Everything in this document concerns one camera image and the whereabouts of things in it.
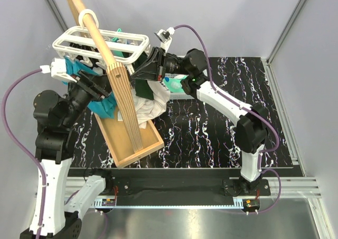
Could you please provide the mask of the white plastic clip hanger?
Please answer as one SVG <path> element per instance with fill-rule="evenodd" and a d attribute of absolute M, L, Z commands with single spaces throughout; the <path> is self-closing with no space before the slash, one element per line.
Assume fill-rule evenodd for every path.
<path fill-rule="evenodd" d="M 103 66 L 119 62 L 129 67 L 149 48 L 146 35 L 100 29 L 90 9 L 82 10 L 78 21 L 78 26 L 69 28 L 52 43 L 59 56 L 82 56 L 85 62 L 93 58 Z"/>

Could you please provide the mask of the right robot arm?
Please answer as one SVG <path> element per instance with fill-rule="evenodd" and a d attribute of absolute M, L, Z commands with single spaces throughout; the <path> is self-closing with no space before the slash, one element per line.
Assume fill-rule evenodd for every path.
<path fill-rule="evenodd" d="M 135 69 L 133 79 L 161 81 L 167 73 L 182 73 L 183 91 L 216 109 L 236 127 L 234 140 L 242 152 L 240 189 L 251 195 L 259 188 L 259 152 L 265 146 L 267 126 L 262 122 L 262 109 L 249 105 L 227 94 L 211 82 L 204 72 L 208 61 L 203 51 L 191 49 L 184 57 L 153 47 L 147 59 Z"/>

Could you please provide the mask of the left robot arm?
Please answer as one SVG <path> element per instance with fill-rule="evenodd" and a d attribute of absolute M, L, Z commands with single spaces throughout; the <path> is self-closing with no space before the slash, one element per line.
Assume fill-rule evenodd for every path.
<path fill-rule="evenodd" d="M 91 101 L 101 101 L 111 93 L 106 76 L 81 70 L 72 78 L 74 81 L 64 97 L 53 90 L 44 90 L 33 102 L 39 186 L 32 222 L 20 238 L 78 238 L 83 217 L 94 200 L 114 189 L 111 175 L 97 169 L 67 203 L 64 201 L 78 137 L 73 126 Z"/>

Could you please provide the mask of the teal cloth garment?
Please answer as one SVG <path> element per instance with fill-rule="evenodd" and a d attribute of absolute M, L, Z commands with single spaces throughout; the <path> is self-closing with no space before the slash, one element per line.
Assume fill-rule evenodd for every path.
<path fill-rule="evenodd" d="M 71 61 L 69 58 L 64 58 L 66 64 L 67 74 L 77 75 L 78 72 L 83 70 L 89 74 L 101 76 L 103 75 L 103 70 L 99 67 L 94 67 L 93 69 L 84 65 L 78 60 Z M 114 118 L 115 108 L 117 106 L 114 93 L 111 92 L 109 96 L 101 101 L 93 101 L 88 104 L 88 108 L 95 114 L 99 115 L 101 118 Z"/>

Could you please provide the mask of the green white sock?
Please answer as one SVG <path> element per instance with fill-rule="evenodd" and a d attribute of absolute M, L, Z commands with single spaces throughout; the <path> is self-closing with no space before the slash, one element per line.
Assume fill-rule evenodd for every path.
<path fill-rule="evenodd" d="M 142 79 L 133 79 L 133 81 L 132 96 L 139 128 L 145 129 L 149 120 L 166 112 L 171 92 L 162 82 Z"/>

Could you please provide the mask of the grey plastic basket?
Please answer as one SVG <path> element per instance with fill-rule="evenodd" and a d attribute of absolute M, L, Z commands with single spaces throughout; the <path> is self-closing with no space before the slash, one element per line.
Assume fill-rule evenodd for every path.
<path fill-rule="evenodd" d="M 184 58 L 183 57 L 179 57 L 179 58 L 182 58 L 182 66 L 183 66 L 184 65 L 184 63 L 183 63 Z M 187 77 L 189 75 L 189 72 L 186 69 L 184 69 L 184 70 L 185 70 L 184 75 L 186 75 L 186 77 Z M 175 77 L 177 75 L 178 74 L 166 74 L 165 77 Z M 189 95 L 187 95 L 185 92 L 184 93 L 172 93 L 172 92 L 170 92 L 170 93 L 171 93 L 171 99 L 190 99 Z"/>

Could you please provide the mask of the wooden tray base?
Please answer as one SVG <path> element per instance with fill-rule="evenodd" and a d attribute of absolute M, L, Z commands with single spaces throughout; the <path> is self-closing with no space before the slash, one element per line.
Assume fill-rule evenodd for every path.
<path fill-rule="evenodd" d="M 132 144 L 135 138 L 129 138 L 122 121 L 116 118 L 100 118 L 98 115 L 95 117 L 118 168 L 124 168 L 164 147 L 164 141 L 151 120 L 146 122 L 145 129 L 139 130 L 143 148 L 136 151 Z"/>

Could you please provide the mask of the black marbled mat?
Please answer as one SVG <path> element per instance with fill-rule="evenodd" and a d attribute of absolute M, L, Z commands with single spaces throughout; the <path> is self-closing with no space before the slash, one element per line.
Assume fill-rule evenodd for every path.
<path fill-rule="evenodd" d="M 254 106 L 252 116 L 268 131 L 262 146 L 262 167 L 291 168 L 294 154 L 287 141 L 280 113 L 262 59 L 213 57 L 213 82 L 204 83 L 197 97 L 171 99 L 166 111 L 154 119 L 164 145 L 134 161 L 133 168 L 238 168 L 251 163 L 236 138 L 240 119 Z"/>

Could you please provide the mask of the wooden pole stand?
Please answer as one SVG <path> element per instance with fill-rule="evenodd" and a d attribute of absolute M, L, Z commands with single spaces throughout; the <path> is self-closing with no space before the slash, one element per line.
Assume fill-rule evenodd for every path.
<path fill-rule="evenodd" d="M 124 65 L 117 62 L 114 58 L 111 50 L 109 49 L 106 41 L 103 39 L 93 16 L 90 13 L 85 13 L 85 5 L 82 0 L 71 0 L 83 17 L 80 18 L 79 23 L 83 23 L 89 31 L 98 51 L 100 52 L 104 62 L 107 65 L 107 76 L 115 95 L 118 108 L 121 112 L 124 126 L 127 130 L 130 139 L 135 138 L 132 141 L 133 149 L 136 151 L 142 149 L 142 139 L 140 136 L 140 129 L 135 111 L 134 101 L 132 98 L 132 92 L 127 77 L 127 71 Z"/>

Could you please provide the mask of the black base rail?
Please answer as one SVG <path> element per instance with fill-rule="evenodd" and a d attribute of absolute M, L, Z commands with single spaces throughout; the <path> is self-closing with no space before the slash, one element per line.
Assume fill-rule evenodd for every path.
<path fill-rule="evenodd" d="M 204 191 L 230 196 L 270 196 L 269 182 L 259 177 L 245 183 L 240 169 L 190 168 L 190 169 L 105 169 L 118 188 L 118 196 L 134 196 L 138 193 Z"/>

